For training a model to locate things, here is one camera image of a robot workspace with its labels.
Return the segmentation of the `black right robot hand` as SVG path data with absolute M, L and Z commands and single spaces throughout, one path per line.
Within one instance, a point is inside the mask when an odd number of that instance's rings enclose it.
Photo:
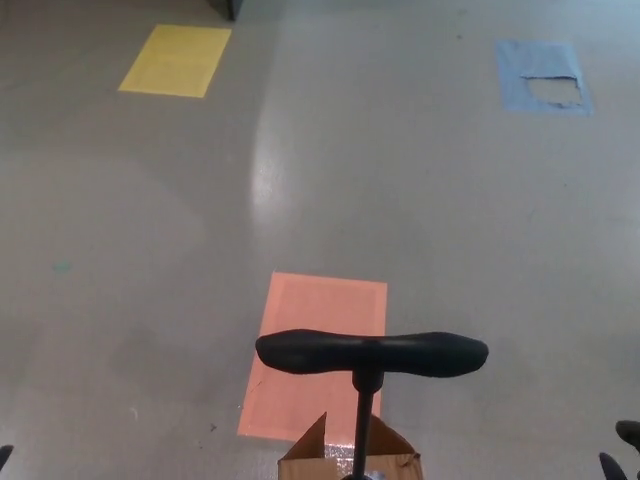
M 621 440 L 640 452 L 640 423 L 638 421 L 618 421 L 615 430 Z M 606 480 L 627 480 L 620 464 L 611 455 L 601 452 L 599 461 Z

